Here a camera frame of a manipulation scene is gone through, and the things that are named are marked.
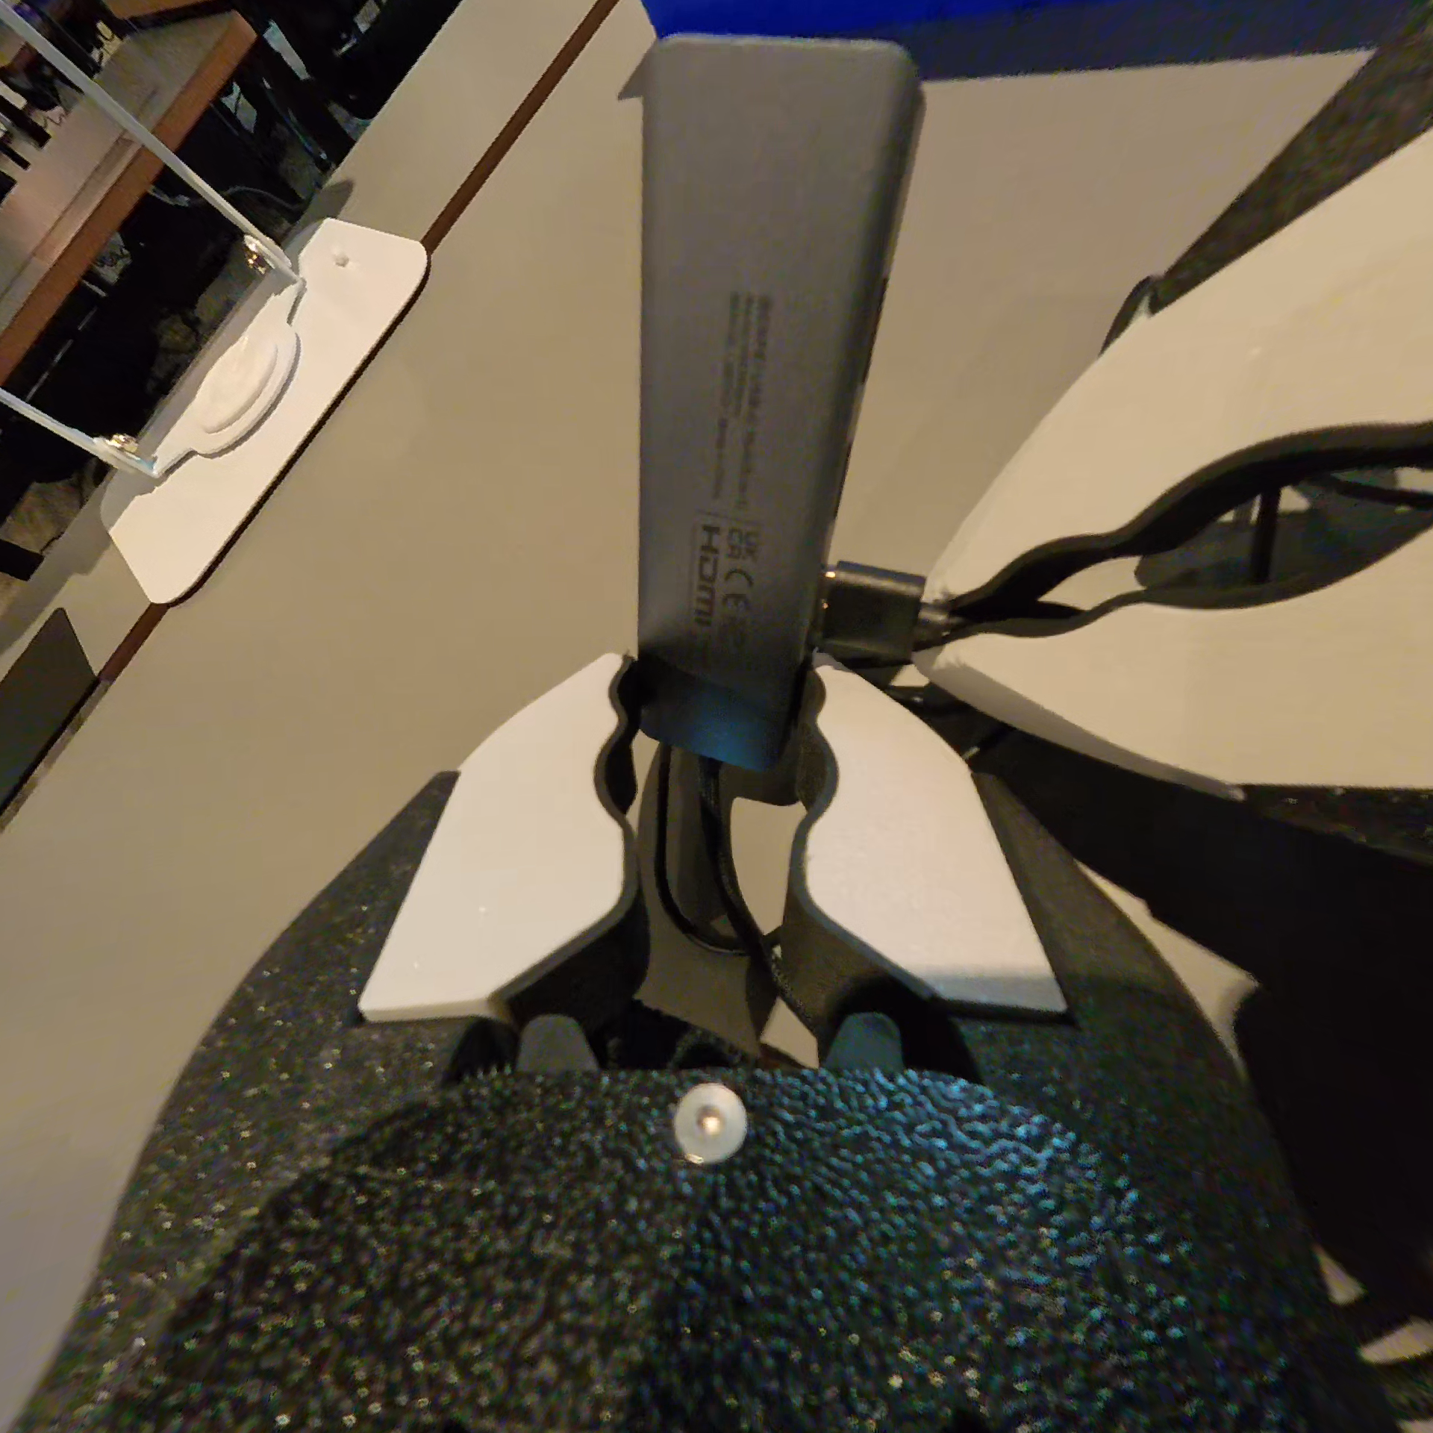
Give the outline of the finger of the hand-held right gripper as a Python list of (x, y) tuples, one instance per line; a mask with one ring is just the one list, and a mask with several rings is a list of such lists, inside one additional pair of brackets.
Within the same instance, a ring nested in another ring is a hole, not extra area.
[(916, 664), (1003, 724), (1213, 796), (1430, 790), (1430, 620), (1418, 538), (1278, 603), (1135, 603), (1068, 633), (974, 635)]
[(1029, 555), (1102, 550), (1164, 499), (1285, 461), (1430, 446), (1432, 142), (1420, 139), (1106, 349), (933, 567), (985, 599)]

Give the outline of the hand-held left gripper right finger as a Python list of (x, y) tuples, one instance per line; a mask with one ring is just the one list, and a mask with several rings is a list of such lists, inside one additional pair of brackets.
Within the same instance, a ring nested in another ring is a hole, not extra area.
[(1070, 1002), (968, 763), (831, 657), (794, 732), (783, 1002), (821, 1062), (848, 1016), (1063, 1024)]

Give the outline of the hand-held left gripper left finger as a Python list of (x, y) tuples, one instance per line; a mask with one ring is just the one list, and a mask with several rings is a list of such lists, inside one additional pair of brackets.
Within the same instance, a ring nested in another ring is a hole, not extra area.
[(551, 1012), (597, 1028), (633, 999), (647, 912), (631, 666), (594, 659), (461, 763), (358, 997), (367, 1026)]

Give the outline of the blue plastic bin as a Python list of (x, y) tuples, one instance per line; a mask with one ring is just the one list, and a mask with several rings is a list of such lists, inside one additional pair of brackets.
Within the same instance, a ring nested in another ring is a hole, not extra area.
[(1174, 52), (1316, 45), (1356, 48), (1380, 40), (1406, 4), (1389, 2), (645, 2), (659, 38), (679, 33), (780, 40), (915, 36), (918, 30), (997, 26), (1034, 31), (1113, 30)]

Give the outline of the grey usb hub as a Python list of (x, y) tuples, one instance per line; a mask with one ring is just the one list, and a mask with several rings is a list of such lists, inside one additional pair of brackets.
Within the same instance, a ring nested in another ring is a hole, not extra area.
[(886, 41), (678, 36), (638, 81), (640, 727), (765, 772), (800, 707), (925, 99)]

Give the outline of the long grey desk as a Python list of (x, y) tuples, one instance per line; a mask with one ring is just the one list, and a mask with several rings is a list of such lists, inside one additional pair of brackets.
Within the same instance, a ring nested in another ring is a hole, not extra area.
[(97, 96), (178, 152), (256, 41), (237, 12), (123, 40), (19, 173), (2, 204), (4, 381), (22, 366), (166, 168)]

